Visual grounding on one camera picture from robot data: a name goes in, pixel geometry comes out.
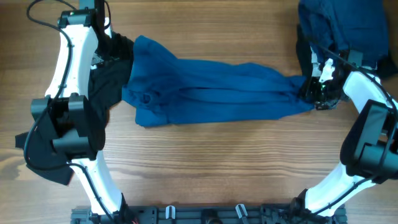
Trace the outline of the blue t-shirt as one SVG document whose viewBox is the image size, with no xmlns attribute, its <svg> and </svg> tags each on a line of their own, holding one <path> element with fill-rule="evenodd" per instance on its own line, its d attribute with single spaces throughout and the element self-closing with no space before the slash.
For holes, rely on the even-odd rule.
<svg viewBox="0 0 398 224">
<path fill-rule="evenodd" d="M 285 77 L 256 63 L 177 58 L 143 35 L 133 53 L 122 99 L 135 107 L 135 122 L 145 128 L 280 119 L 314 109 L 299 97 L 303 76 Z"/>
</svg>

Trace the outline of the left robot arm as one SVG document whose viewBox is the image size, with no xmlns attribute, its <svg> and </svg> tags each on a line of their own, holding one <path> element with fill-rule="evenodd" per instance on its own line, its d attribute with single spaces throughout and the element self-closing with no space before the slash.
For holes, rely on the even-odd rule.
<svg viewBox="0 0 398 224">
<path fill-rule="evenodd" d="M 129 80 L 133 42 L 113 32 L 106 1 L 70 6 L 53 28 L 60 34 L 55 73 L 44 97 L 32 101 L 34 124 L 16 146 L 37 175 L 62 185 L 78 177 L 90 206 L 74 210 L 73 222 L 125 222 L 128 208 L 103 148 L 109 109 Z"/>
</svg>

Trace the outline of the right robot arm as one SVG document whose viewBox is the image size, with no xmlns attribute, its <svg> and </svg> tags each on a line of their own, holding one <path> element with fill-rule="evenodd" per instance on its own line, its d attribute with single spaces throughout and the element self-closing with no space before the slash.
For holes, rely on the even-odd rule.
<svg viewBox="0 0 398 224">
<path fill-rule="evenodd" d="M 397 179 L 397 102 L 378 77 L 344 58 L 328 59 L 315 79 L 321 86 L 337 85 L 358 110 L 344 140 L 338 165 L 317 185 L 290 203 L 290 218 L 326 223 L 360 191 Z"/>
</svg>

